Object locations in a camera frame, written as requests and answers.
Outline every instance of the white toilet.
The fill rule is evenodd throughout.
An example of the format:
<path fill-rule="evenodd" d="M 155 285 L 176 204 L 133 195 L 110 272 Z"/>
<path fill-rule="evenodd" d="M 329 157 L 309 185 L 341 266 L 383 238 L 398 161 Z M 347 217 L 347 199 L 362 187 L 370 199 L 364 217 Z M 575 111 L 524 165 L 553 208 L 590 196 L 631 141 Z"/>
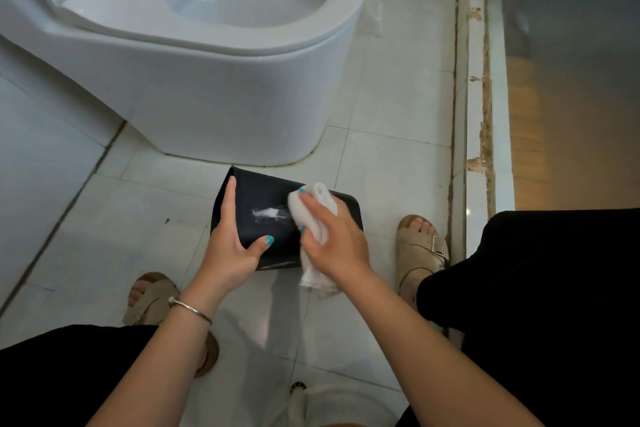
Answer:
<path fill-rule="evenodd" d="M 0 34 L 164 153 L 280 165 L 322 135 L 364 0 L 0 0 Z"/>

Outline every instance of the pant leg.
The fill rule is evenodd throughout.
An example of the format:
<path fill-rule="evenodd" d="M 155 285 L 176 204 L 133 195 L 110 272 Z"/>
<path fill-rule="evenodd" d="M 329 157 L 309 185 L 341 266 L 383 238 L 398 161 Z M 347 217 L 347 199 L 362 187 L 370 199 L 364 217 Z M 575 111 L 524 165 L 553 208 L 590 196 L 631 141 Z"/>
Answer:
<path fill-rule="evenodd" d="M 476 253 L 420 284 L 419 311 L 465 332 L 463 352 L 547 427 L 610 423 L 631 405 L 633 353 L 612 332 L 633 322 L 639 220 L 640 210 L 500 213 Z"/>
<path fill-rule="evenodd" d="M 31 405 L 20 423 L 84 426 L 157 326 L 67 326 L 0 351 L 4 405 Z"/>

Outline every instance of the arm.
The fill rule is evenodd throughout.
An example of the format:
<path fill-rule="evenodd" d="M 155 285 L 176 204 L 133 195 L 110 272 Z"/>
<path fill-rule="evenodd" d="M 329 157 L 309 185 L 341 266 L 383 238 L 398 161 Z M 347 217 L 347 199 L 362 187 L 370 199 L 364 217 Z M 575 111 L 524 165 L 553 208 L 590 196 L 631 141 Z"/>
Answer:
<path fill-rule="evenodd" d="M 367 242 L 336 199 L 338 216 L 306 194 L 307 208 L 329 229 L 318 245 L 305 230 L 312 263 L 348 296 L 375 336 L 423 426 L 536 426 L 517 399 L 433 330 L 369 266 Z"/>
<path fill-rule="evenodd" d="M 204 260 L 180 299 L 212 318 L 222 299 L 240 286 L 268 248 L 267 237 L 247 250 L 236 229 L 236 180 L 227 184 L 220 224 L 213 231 Z M 89 426 L 176 426 L 186 404 L 209 323 L 175 306 Z"/>

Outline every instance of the silver bracelet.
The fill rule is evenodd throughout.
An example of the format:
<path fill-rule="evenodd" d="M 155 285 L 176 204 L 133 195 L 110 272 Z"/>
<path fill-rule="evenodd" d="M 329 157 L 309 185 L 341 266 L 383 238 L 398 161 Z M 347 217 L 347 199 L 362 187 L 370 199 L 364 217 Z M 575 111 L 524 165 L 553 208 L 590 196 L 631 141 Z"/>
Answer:
<path fill-rule="evenodd" d="M 181 302 L 178 300 L 177 297 L 169 297 L 169 307 L 173 306 L 173 304 L 178 304 L 181 305 L 182 307 L 186 307 L 187 309 L 189 309 L 191 312 L 195 312 L 196 314 L 198 314 L 198 316 L 200 316 L 201 318 L 203 318 L 205 321 L 208 321 L 209 324 L 213 324 L 213 321 L 208 318 L 207 316 L 205 316 L 202 312 L 200 312 L 197 309 L 194 309 L 193 307 L 191 307 L 188 304 L 185 304 L 184 302 Z"/>

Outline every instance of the white cloth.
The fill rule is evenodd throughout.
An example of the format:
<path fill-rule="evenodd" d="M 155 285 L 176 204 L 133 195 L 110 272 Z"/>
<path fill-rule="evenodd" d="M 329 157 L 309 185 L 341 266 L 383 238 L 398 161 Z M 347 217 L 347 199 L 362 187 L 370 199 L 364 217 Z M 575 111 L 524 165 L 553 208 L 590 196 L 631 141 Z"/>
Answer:
<path fill-rule="evenodd" d="M 333 214 L 338 214 L 338 206 L 333 201 L 333 197 L 329 190 L 321 182 L 314 184 L 307 184 L 301 187 L 309 196 L 315 198 L 320 204 L 331 211 Z M 313 234 L 314 238 L 320 245 L 324 245 L 329 239 L 329 230 L 324 224 L 318 220 L 307 207 L 300 200 L 300 190 L 295 190 L 289 194 L 287 200 L 289 205 L 289 212 L 293 221 L 296 222 L 298 228 L 307 227 Z M 302 264 L 302 278 L 300 280 L 301 287 L 310 287 L 315 289 L 318 297 L 326 299 L 328 297 L 339 294 L 340 290 L 332 280 L 324 275 L 321 271 L 316 269 L 309 260 L 307 253 L 300 248 L 300 262 Z"/>

